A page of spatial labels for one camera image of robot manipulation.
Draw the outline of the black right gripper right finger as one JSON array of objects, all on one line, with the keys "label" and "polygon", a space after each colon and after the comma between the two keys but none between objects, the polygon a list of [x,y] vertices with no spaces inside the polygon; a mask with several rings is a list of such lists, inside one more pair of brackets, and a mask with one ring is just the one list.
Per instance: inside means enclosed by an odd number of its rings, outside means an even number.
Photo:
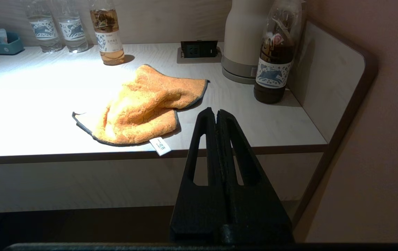
[{"label": "black right gripper right finger", "polygon": [[237,119],[217,115],[228,222],[223,243],[294,243],[292,224]]}]

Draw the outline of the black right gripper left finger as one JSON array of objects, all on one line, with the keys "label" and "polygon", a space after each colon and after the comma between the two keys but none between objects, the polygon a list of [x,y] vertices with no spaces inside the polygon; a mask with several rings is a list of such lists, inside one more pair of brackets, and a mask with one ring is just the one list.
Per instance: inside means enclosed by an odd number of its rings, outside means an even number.
[{"label": "black right gripper left finger", "polygon": [[[200,139],[205,135],[208,185],[194,183]],[[216,119],[210,107],[195,123],[178,198],[170,222],[170,240],[176,243],[216,243],[226,223],[223,175],[216,135]]]}]

